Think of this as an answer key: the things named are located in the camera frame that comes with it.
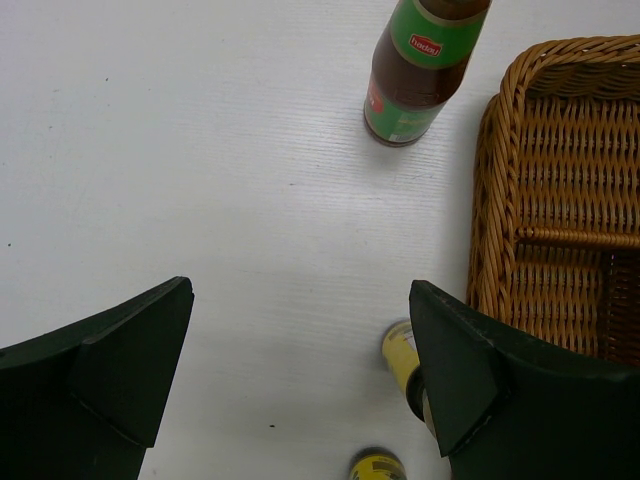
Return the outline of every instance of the white table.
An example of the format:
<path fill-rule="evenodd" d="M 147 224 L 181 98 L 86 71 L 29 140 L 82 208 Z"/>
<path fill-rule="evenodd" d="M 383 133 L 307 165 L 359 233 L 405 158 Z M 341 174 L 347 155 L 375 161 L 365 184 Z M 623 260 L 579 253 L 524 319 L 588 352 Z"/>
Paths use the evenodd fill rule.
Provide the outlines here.
<path fill-rule="evenodd" d="M 194 282 L 141 479 L 340 480 L 370 444 L 448 478 L 380 336 L 414 278 L 464 294 L 475 136 L 509 63 L 635 33 L 640 6 L 496 0 L 459 93 L 390 149 L 361 107 L 393 4 L 0 6 L 0 343 Z"/>

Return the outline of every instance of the dark green plastic part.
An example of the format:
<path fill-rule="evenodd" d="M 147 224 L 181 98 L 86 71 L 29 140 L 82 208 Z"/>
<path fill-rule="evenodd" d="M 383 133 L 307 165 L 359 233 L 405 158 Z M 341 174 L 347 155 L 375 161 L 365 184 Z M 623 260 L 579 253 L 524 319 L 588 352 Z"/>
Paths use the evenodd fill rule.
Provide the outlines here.
<path fill-rule="evenodd" d="M 410 309 L 456 480 L 640 478 L 640 369 L 556 347 L 425 281 Z"/>
<path fill-rule="evenodd" d="M 0 479 L 135 480 L 187 332 L 191 282 L 0 351 Z"/>

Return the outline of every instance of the basket handle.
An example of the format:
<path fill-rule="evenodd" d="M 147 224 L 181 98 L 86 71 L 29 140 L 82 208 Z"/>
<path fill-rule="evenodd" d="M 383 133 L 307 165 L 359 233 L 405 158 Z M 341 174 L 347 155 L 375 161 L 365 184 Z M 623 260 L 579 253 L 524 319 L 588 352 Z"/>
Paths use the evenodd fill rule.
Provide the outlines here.
<path fill-rule="evenodd" d="M 640 249 L 640 236 L 635 233 L 585 232 L 570 228 L 518 227 L 516 236 L 523 243 L 553 247 L 591 248 L 598 250 Z"/>

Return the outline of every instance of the red logo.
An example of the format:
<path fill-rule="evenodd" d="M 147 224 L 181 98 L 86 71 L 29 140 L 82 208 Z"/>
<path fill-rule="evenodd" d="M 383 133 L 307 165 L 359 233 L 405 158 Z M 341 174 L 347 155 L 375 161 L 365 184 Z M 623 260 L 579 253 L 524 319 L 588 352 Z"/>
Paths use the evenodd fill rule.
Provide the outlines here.
<path fill-rule="evenodd" d="M 375 113 L 382 113 L 384 111 L 384 100 L 373 79 L 369 82 L 367 101 L 369 102 L 369 105 L 371 105 L 371 110 Z"/>
<path fill-rule="evenodd" d="M 411 35 L 409 39 L 409 45 L 418 50 L 419 52 L 429 55 L 430 57 L 437 57 L 442 51 L 442 45 L 435 43 L 433 40 L 427 37 L 421 37 L 415 33 Z"/>

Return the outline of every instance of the yellow label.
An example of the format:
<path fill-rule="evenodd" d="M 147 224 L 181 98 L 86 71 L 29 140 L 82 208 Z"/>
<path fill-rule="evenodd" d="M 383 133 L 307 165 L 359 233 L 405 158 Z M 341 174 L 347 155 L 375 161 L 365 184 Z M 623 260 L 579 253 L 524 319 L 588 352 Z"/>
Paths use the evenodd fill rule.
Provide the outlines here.
<path fill-rule="evenodd" d="M 411 375 L 420 368 L 411 320 L 404 320 L 391 327 L 382 341 L 382 355 L 402 394 L 406 395 Z"/>
<path fill-rule="evenodd" d="M 407 474 L 400 462 L 387 455 L 363 458 L 351 469 L 349 480 L 406 480 Z"/>

